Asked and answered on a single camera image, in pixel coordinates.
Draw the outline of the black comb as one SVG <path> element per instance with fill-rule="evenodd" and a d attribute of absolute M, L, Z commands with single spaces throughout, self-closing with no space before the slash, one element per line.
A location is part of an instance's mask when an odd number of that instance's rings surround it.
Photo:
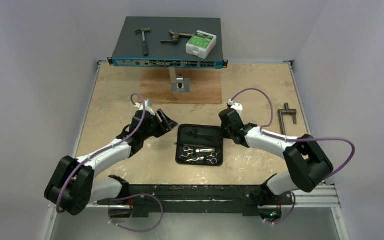
<path fill-rule="evenodd" d="M 204 134 L 204 133 L 199 133 L 199 132 L 195 132 L 195 131 L 188 131 L 188 132 L 186 132 L 186 134 L 188 136 L 192 136 L 194 138 L 203 138 L 203 139 L 211 139 L 211 138 L 213 138 L 212 135 Z"/>

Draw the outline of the silver thinning scissors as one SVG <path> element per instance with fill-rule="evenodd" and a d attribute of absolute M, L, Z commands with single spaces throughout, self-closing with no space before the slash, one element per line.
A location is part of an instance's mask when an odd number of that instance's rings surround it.
<path fill-rule="evenodd" d="M 216 148 L 196 148 L 191 146 L 184 146 L 183 153 L 179 156 L 180 161 L 194 159 L 199 157 L 217 158 L 221 152 Z"/>

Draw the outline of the black zippered tool case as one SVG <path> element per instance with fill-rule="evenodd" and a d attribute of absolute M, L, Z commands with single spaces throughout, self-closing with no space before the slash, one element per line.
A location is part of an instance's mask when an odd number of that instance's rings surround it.
<path fill-rule="evenodd" d="M 213 138 L 196 138 L 196 137 L 187 135 L 186 132 L 189 132 L 189 131 L 211 135 L 213 136 Z M 178 127 L 177 142 L 175 143 L 175 145 L 176 145 L 175 161 L 178 164 L 218 167 L 218 166 L 221 166 L 224 162 L 224 156 L 223 156 L 224 138 L 221 136 L 221 128 L 219 126 L 181 124 Z M 190 146 L 193 148 L 217 149 L 218 151 L 220 151 L 220 154 L 216 158 L 218 163 L 215 165 L 212 165 L 206 161 L 185 163 L 184 161 L 181 161 L 179 159 L 180 155 L 183 153 L 184 146 Z"/>

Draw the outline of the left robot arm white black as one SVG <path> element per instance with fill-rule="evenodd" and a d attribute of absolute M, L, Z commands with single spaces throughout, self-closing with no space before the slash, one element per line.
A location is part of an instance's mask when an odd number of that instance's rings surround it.
<path fill-rule="evenodd" d="M 178 125 L 161 109 L 155 113 L 136 111 L 131 123 L 106 146 L 78 158 L 69 155 L 61 158 L 45 188 L 44 197 L 55 204 L 58 213 L 78 215 L 92 202 L 98 175 L 133 157 L 147 139 L 160 138 Z"/>

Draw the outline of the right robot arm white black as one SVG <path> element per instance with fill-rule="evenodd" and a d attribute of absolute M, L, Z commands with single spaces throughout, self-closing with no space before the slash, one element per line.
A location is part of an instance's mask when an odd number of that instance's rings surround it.
<path fill-rule="evenodd" d="M 286 192 L 301 190 L 310 193 L 334 171 L 330 159 L 311 135 L 291 137 L 261 130 L 256 124 L 244 124 L 233 108 L 221 111 L 218 116 L 227 139 L 285 161 L 287 171 L 275 174 L 262 184 L 260 196 L 268 204 Z"/>

